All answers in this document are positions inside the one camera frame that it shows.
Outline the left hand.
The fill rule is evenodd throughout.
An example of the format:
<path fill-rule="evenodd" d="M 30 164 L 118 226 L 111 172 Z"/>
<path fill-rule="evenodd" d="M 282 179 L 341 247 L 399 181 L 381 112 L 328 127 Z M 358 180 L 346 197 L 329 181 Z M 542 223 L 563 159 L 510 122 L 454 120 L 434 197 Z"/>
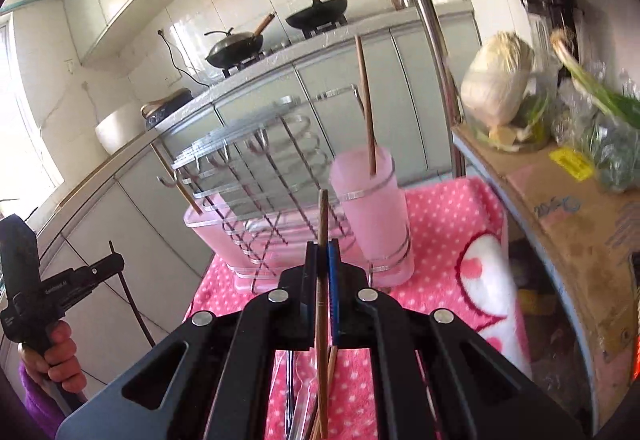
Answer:
<path fill-rule="evenodd" d="M 18 345 L 26 373 L 49 397 L 54 384 L 60 384 L 70 394 L 81 394 L 87 379 L 76 356 L 72 328 L 65 321 L 58 321 L 50 330 L 49 339 L 51 347 L 43 354 L 24 342 Z"/>

